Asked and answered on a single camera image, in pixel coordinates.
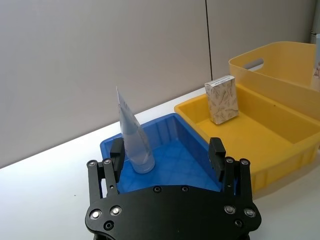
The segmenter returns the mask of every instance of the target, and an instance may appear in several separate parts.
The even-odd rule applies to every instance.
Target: gray wall
[[[207,0],[213,77],[229,59],[277,41],[309,42],[316,0]]]
[[[313,0],[208,0],[214,77],[273,41],[306,41]],[[0,167],[210,80],[204,0],[0,0]]]

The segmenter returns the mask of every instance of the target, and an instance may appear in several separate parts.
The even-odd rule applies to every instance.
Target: patterned box
[[[205,83],[204,87],[208,97],[211,121],[222,124],[239,114],[234,76],[220,77]]]

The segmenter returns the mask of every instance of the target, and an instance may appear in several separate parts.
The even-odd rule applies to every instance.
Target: yellow tray
[[[208,143],[221,138],[227,155],[251,162],[252,190],[311,163],[320,145],[320,122],[241,85],[236,85],[239,116],[216,125],[209,119],[207,95],[174,107]]]
[[[320,121],[320,92],[310,89],[316,47],[300,42],[274,42],[234,57],[230,74],[238,84]],[[263,60],[255,71],[245,66]]]

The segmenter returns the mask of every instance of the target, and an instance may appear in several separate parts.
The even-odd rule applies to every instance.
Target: table surface
[[[174,112],[204,88],[136,115],[140,123]],[[89,160],[102,160],[100,143],[119,122],[0,169],[0,239],[92,240],[85,226]],[[252,240],[318,240],[320,152],[316,160],[254,195],[262,224]]]

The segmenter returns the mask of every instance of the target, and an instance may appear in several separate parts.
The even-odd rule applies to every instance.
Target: blue plastic bin
[[[125,157],[117,188],[127,193],[155,185],[189,185],[219,191],[208,157],[209,145],[178,114],[172,113],[142,125],[153,151],[155,167],[144,174],[136,173]],[[110,157],[112,141],[100,144],[103,159]]]

